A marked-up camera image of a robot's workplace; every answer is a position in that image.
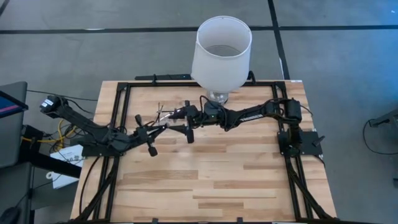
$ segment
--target wooden table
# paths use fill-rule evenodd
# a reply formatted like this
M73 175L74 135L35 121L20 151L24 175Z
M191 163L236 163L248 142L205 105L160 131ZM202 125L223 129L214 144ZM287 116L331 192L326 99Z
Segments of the wooden table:
M117 82L103 82L94 121L111 119ZM289 98L308 106L302 82L286 81ZM155 119L158 103L163 110L183 106L184 100L199 108L200 87L134 87L131 89L126 127L136 127L134 116L145 122ZM242 87L230 93L225 107L241 110L272 98L266 86ZM119 111L123 105L121 97ZM310 114L302 110L302 129L313 129ZM278 125L272 118L241 124L224 132L219 126L195 130L195 142L187 144L184 135L166 130L155 141L159 152L150 157L147 146L130 150L121 158L113 201L112 222L226 222L243 217L245 221L292 221L294 213L284 158L279 154ZM302 156L309 191L327 213L335 216L323 164L313 156ZM71 218L78 216L83 181L94 158L85 161ZM94 166L84 191L83 208L98 189L102 159ZM301 214L305 216L298 190ZM107 193L101 215L104 216Z

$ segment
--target black line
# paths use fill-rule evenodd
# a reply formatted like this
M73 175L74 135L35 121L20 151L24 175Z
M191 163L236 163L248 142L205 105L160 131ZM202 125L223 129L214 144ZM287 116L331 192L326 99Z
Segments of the black line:
M279 30L387 30L398 29L398 25L374 25L374 26L281 26Z
M0 30L0 34L113 34L142 32L196 32L199 27L153 27L153 28L109 28L109 29L42 29ZM270 26L251 26L252 31L273 30Z
M0 16L3 14L4 10L6 10L6 7L8 5L8 3L10 2L10 0L4 0L4 2L1 4L0 7Z
M282 43L282 38L280 37L278 20L276 17L276 11L273 0L268 0L269 12L271 14L272 26L274 28L274 35L276 41L276 47L278 49L278 55L280 58L280 63L282 64L282 74L285 80L290 80L289 69L287 68L287 61L285 56L284 45Z

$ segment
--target gray floor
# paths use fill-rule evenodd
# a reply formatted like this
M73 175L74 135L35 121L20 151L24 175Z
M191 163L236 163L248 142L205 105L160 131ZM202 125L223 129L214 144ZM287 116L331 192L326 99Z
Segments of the gray floor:
M280 26L398 24L397 1L274 2ZM267 1L260 0L11 0L0 30L199 26L222 14L250 26L272 25ZM398 106L398 30L282 31L281 36L290 77L304 81L315 126L326 136L322 147L338 216L396 223L398 189L392 176L398 156L369 152L361 134L368 119ZM253 38L251 70L257 78L281 79L273 31L255 31ZM194 42L194 32L0 35L0 83L25 80L31 90L97 98L103 80L189 73ZM38 110L44 97L28 94L24 123L51 132L57 121ZM81 105L91 111L96 106ZM388 126L368 129L367 138L375 150L398 151ZM33 207L52 206L37 210L36 223L67 220L75 187L37 192Z

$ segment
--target lampshade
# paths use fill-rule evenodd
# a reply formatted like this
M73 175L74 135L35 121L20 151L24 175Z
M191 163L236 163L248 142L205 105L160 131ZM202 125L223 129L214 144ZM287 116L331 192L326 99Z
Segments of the lampshade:
M242 21L217 16L198 29L191 76L215 93L237 90L248 77L252 34Z

